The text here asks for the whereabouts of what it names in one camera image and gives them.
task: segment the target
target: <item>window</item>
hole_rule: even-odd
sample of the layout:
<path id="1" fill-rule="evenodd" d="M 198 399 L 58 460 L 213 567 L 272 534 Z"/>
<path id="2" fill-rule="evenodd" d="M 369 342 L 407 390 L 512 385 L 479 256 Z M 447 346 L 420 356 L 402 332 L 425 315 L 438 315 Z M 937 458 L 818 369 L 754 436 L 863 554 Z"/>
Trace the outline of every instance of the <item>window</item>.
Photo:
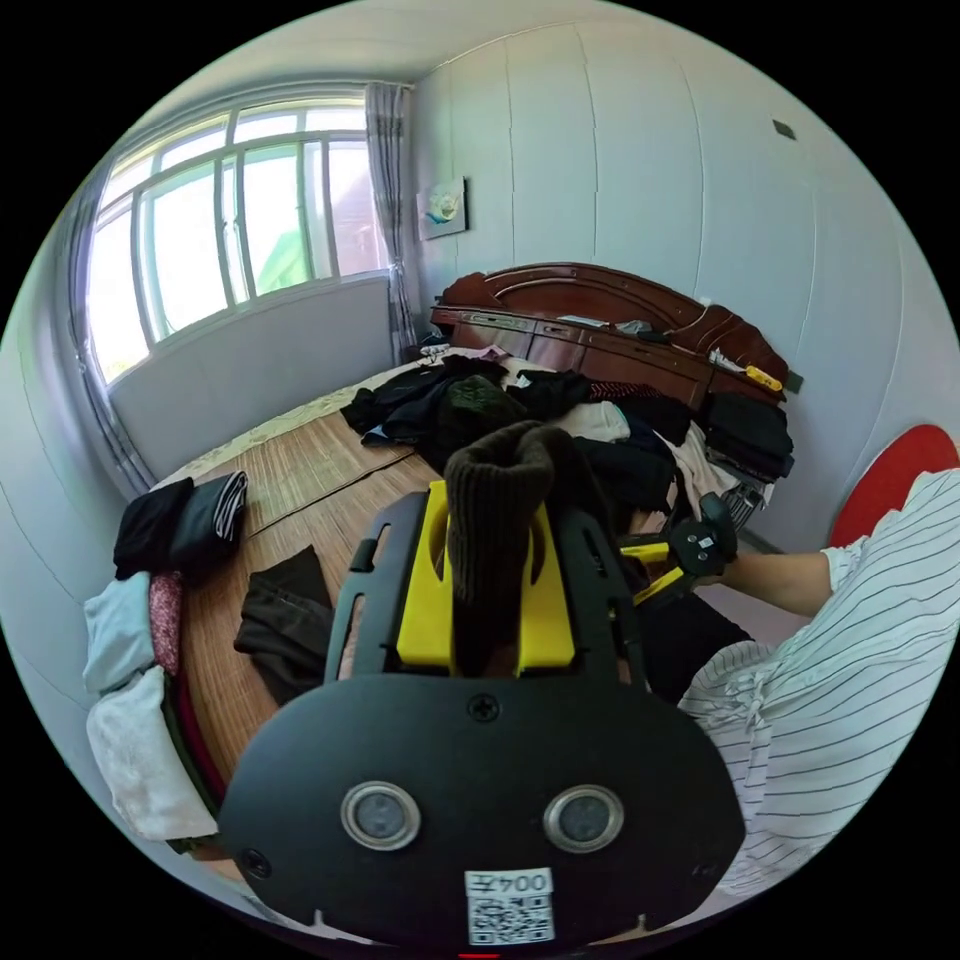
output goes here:
<path id="1" fill-rule="evenodd" d="M 104 189 L 87 290 L 104 379 L 248 301 L 387 265 L 361 94 L 211 117 L 118 162 Z"/>

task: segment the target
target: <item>brown knit cloth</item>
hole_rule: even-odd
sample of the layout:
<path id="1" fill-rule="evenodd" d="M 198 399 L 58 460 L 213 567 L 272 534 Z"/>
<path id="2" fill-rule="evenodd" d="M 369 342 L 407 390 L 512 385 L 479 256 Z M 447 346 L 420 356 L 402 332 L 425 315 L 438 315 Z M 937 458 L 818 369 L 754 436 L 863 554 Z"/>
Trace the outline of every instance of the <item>brown knit cloth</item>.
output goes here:
<path id="1" fill-rule="evenodd" d="M 578 507 L 615 539 L 589 465 L 557 427 L 528 420 L 491 433 L 453 454 L 444 480 L 457 659 L 466 676 L 478 676 L 495 647 L 516 641 L 530 525 L 540 504 Z"/>

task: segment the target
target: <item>red chair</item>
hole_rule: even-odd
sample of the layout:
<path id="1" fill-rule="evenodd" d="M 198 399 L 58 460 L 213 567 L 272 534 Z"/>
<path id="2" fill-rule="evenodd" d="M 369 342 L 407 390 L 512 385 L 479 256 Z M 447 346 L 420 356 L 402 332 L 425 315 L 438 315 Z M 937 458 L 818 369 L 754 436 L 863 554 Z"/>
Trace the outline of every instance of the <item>red chair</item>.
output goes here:
<path id="1" fill-rule="evenodd" d="M 931 424 L 912 427 L 867 468 L 840 508 L 830 533 L 831 547 L 846 547 L 869 536 L 890 510 L 902 509 L 921 473 L 960 467 L 957 445 Z"/>

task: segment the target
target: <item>label sticker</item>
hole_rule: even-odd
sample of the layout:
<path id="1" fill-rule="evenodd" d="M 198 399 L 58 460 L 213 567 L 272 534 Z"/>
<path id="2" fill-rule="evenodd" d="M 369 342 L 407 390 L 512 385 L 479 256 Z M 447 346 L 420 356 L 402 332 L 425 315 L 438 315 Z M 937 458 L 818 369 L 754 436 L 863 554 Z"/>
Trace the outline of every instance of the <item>label sticker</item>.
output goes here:
<path id="1" fill-rule="evenodd" d="M 533 870 L 468 870 L 467 927 L 471 946 L 553 940 L 553 876 Z"/>

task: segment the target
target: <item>qr code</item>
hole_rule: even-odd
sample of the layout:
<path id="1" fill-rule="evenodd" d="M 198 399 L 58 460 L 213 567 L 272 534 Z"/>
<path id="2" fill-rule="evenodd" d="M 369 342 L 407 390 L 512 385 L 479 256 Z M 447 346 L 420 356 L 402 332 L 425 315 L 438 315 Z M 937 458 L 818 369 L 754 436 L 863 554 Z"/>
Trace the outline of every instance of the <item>qr code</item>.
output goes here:
<path id="1" fill-rule="evenodd" d="M 550 897 L 469 897 L 472 946 L 507 946 L 552 940 Z"/>

